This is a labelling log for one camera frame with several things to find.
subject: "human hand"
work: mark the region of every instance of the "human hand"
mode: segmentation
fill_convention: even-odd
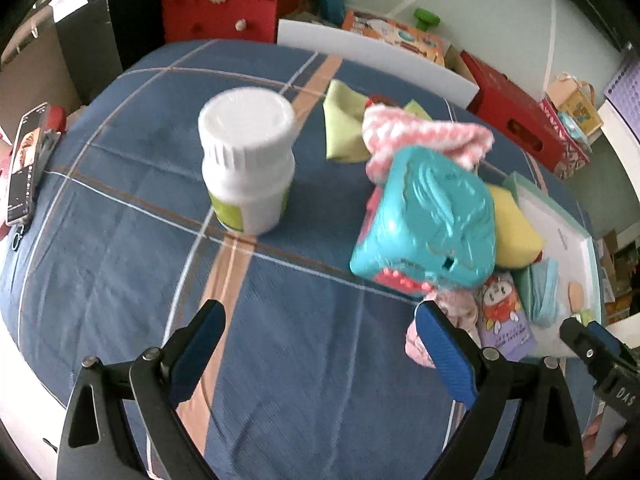
[[[600,431],[600,426],[602,425],[602,415],[598,415],[591,425],[587,428],[582,436],[582,452],[584,454],[584,459],[588,460],[593,453],[593,450],[596,447],[596,438],[598,437],[598,432]],[[625,445],[626,442],[626,434],[620,435],[613,444],[612,455],[615,458],[620,450]]]

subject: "light green cloth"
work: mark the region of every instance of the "light green cloth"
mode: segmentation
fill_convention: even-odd
[[[413,99],[411,101],[409,101],[409,103],[407,104],[407,106],[404,107],[404,111],[405,112],[409,112],[417,117],[420,117],[421,119],[424,119],[426,121],[431,121],[431,116],[424,111],[424,108],[422,108],[416,101],[414,101]]]
[[[326,158],[337,162],[364,162],[371,154],[362,140],[362,120],[368,97],[358,94],[342,81],[333,79],[324,99]],[[431,120],[416,102],[404,107],[421,119]]]

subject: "yellow sponge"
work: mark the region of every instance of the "yellow sponge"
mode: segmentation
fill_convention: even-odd
[[[495,206],[495,263],[506,269],[521,269],[532,264],[545,241],[518,208],[511,193],[487,184]]]

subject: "cartoon character print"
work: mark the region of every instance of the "cartoon character print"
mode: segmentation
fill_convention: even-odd
[[[518,293],[507,280],[492,276],[482,287],[482,312],[487,330],[493,327],[497,334],[507,320],[517,322],[520,319],[517,311],[521,309]]]
[[[428,37],[414,37],[409,30],[402,28],[400,23],[389,23],[372,14],[363,13],[360,16],[356,16],[354,27],[358,31],[369,28],[375,31],[380,40],[400,46],[414,54],[421,54],[433,60],[438,57],[437,43],[431,41]]]

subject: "gift bag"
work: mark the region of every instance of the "gift bag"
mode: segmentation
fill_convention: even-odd
[[[589,136],[602,126],[595,108],[595,90],[586,81],[563,73],[546,89],[549,100],[559,112],[566,112]]]

